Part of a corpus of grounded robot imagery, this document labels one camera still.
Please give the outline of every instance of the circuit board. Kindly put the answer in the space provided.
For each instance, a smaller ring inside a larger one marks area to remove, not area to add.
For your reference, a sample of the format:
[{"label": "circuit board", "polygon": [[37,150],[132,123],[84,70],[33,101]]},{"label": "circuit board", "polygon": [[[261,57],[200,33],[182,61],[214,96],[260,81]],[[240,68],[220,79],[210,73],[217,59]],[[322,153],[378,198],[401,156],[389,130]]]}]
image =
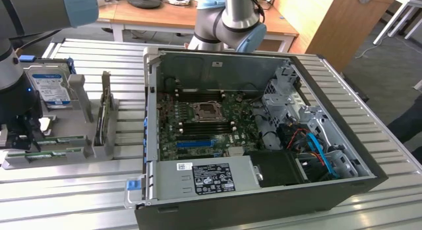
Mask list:
[{"label": "circuit board", "polygon": [[221,95],[158,94],[161,161],[230,156],[230,148],[237,155],[260,149],[249,100],[238,92]]}]

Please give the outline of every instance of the aluminum table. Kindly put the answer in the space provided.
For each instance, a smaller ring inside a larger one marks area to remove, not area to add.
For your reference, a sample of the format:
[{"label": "aluminum table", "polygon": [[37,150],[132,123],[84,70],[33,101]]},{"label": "aluminum table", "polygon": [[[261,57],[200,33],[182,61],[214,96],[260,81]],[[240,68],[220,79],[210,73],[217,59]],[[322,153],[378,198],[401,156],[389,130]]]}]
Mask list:
[{"label": "aluminum table", "polygon": [[[112,73],[112,91],[121,101],[114,159],[21,170],[0,168],[0,229],[137,229],[134,212],[122,203],[125,180],[141,173],[145,46],[157,45],[73,39],[49,44],[44,57],[75,59],[89,98],[100,98],[103,71]],[[330,211],[225,229],[421,229],[421,165],[327,62],[314,55],[297,56],[389,180]],[[316,102],[306,88],[304,93]]]}]

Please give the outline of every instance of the blue pcie slot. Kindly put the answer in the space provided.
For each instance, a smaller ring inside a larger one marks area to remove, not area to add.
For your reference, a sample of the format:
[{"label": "blue pcie slot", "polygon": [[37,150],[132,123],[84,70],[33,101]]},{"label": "blue pcie slot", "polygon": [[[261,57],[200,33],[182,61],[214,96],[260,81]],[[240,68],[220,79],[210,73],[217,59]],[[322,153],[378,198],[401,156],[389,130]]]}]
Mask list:
[{"label": "blue pcie slot", "polygon": [[177,142],[177,147],[213,147],[216,140],[200,140],[189,142]]}]

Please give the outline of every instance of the floor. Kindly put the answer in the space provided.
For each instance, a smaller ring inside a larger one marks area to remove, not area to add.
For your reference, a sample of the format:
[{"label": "floor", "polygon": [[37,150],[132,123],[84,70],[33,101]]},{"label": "floor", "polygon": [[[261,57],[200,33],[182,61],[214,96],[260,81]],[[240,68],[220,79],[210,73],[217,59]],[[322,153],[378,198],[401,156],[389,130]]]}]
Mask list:
[{"label": "floor", "polygon": [[[373,46],[383,24],[378,24],[367,36],[365,43],[357,51],[359,55],[365,49]],[[81,27],[65,29],[55,37],[72,39],[112,41],[113,35],[97,28]],[[158,32],[124,32],[125,42],[182,45],[190,41],[190,35],[177,37],[173,33]],[[365,56],[353,59],[343,73],[349,76],[354,84],[369,96],[369,107],[373,109],[379,119],[389,124],[413,105],[414,99],[419,95],[411,86],[422,79],[422,49],[411,42],[407,45],[417,48],[421,53],[409,48],[402,37],[386,38],[375,49],[367,51]],[[49,39],[35,44],[25,50],[25,54],[41,56],[49,44]],[[406,143],[406,147],[413,151],[422,145],[422,134]]]}]

